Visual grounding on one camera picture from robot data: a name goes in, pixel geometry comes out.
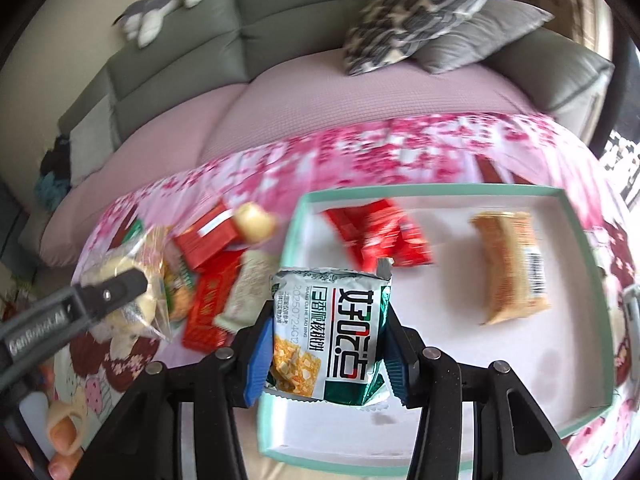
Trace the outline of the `person's hand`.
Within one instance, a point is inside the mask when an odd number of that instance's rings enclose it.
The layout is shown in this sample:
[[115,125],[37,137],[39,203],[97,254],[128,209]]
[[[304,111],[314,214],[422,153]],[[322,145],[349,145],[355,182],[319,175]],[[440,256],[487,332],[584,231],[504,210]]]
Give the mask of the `person's hand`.
[[81,445],[88,415],[86,400],[53,400],[48,404],[43,393],[33,393],[18,409],[27,428],[37,429],[36,443],[45,443],[52,451],[46,467],[49,477],[69,479],[84,454]]

